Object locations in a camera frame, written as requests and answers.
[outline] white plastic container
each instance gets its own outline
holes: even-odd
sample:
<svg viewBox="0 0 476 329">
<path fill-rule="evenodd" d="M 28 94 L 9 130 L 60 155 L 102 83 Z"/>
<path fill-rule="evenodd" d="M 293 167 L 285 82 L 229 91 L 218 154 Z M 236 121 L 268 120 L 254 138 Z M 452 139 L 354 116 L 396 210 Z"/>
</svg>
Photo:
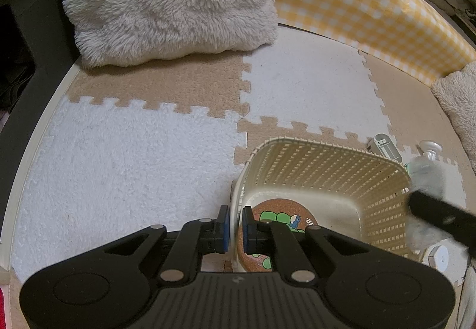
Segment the white plastic container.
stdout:
<svg viewBox="0 0 476 329">
<path fill-rule="evenodd" d="M 317 223 L 373 246 L 413 257 L 405 241 L 410 180 L 403 165 L 380 155 L 298 138 L 272 138 L 254 150 L 235 185 L 231 246 L 241 209 L 287 198 Z M 235 256 L 235 268 L 241 266 Z"/>
<path fill-rule="evenodd" d="M 402 162 L 400 152 L 387 134 L 377 134 L 369 141 L 367 150 L 390 160 Z"/>
</svg>

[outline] cartoon character print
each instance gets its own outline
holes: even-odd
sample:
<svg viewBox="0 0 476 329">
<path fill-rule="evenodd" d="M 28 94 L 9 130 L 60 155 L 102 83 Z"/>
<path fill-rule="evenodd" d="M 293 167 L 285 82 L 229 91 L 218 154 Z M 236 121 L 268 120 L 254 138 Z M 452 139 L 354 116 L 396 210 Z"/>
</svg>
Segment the cartoon character print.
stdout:
<svg viewBox="0 0 476 329">
<path fill-rule="evenodd" d="M 259 215 L 259 219 L 278 221 L 280 223 L 286 224 L 289 227 L 289 229 L 293 232 L 304 232 L 304 230 L 298 229 L 298 224 L 301 221 L 301 216 L 299 215 L 289 216 L 288 214 L 284 212 L 280 212 L 277 214 L 272 211 L 263 211 L 261 212 L 261 215 Z M 253 254 L 252 256 L 254 258 L 263 259 L 263 262 L 261 263 L 263 268 L 265 268 L 266 270 L 271 269 L 270 257 L 267 257 L 266 255 L 261 255 L 261 254 Z"/>
</svg>

